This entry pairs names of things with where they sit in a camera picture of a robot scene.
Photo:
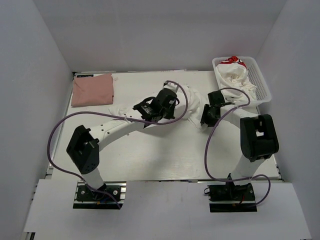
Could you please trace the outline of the white red print t shirt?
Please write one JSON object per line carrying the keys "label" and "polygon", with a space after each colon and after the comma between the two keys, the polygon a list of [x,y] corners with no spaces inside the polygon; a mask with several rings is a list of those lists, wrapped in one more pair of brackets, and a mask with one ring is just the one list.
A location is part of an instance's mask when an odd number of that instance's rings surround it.
{"label": "white red print t shirt", "polygon": [[231,56],[216,65],[216,73],[222,88],[236,88],[256,101],[257,87],[250,82],[246,64],[237,56]]}

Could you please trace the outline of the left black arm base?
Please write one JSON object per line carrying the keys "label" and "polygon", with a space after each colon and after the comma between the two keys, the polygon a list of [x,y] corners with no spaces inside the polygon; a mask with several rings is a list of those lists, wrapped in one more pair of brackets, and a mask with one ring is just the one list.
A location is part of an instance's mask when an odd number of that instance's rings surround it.
{"label": "left black arm base", "polygon": [[126,183],[106,182],[101,189],[109,195],[90,190],[83,182],[78,182],[73,200],[74,209],[120,210],[126,195]]}

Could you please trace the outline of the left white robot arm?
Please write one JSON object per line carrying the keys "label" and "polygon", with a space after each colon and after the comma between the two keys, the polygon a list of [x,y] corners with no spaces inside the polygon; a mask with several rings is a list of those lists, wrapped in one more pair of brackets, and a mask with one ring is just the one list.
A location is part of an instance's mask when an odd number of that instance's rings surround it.
{"label": "left white robot arm", "polygon": [[148,97],[133,106],[124,119],[112,119],[95,127],[78,126],[67,145],[66,152],[76,165],[81,177],[89,185],[88,193],[99,200],[106,187],[100,175],[100,151],[107,145],[135,131],[154,126],[162,119],[174,119],[177,95]]}

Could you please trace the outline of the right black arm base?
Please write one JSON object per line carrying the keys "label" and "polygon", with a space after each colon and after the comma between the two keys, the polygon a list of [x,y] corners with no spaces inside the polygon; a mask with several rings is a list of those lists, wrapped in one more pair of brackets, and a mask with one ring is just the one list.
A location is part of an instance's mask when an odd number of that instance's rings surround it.
{"label": "right black arm base", "polygon": [[251,183],[235,185],[233,182],[208,185],[204,191],[208,196],[211,213],[257,212],[256,197]]}

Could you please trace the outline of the white cartoon print t shirt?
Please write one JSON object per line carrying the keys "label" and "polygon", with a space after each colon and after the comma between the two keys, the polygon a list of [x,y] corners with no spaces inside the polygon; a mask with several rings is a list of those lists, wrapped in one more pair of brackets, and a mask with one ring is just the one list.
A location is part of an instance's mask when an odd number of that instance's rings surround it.
{"label": "white cartoon print t shirt", "polygon": [[[204,112],[205,104],[208,104],[208,99],[205,98],[203,94],[201,94],[197,89],[190,87],[188,84],[182,84],[182,88],[184,89],[188,107],[186,113],[182,117],[182,121],[189,121],[195,128],[199,131],[203,132],[207,129],[205,124],[201,125],[201,118]],[[179,104],[174,109],[174,117],[177,119],[180,117],[186,108],[186,99],[179,88],[177,92],[177,98],[179,100]],[[109,108],[109,113],[115,116],[124,117],[129,113],[129,111],[133,108],[133,105],[140,103],[144,98],[138,99],[134,104],[116,104]]]}

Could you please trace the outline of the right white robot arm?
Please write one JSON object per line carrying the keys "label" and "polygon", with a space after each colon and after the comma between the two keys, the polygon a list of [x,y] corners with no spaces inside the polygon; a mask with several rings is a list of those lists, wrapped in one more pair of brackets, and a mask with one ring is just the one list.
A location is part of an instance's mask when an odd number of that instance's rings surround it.
{"label": "right white robot arm", "polygon": [[[227,121],[240,130],[241,156],[228,178],[216,178],[210,174],[208,168],[210,141],[221,121]],[[200,124],[212,128],[204,149],[205,172],[214,181],[230,183],[225,187],[229,198],[236,200],[242,196],[243,186],[251,180],[258,177],[267,178],[264,174],[255,173],[265,160],[279,151],[279,141],[271,115],[251,113],[242,105],[231,103],[205,104]]]}

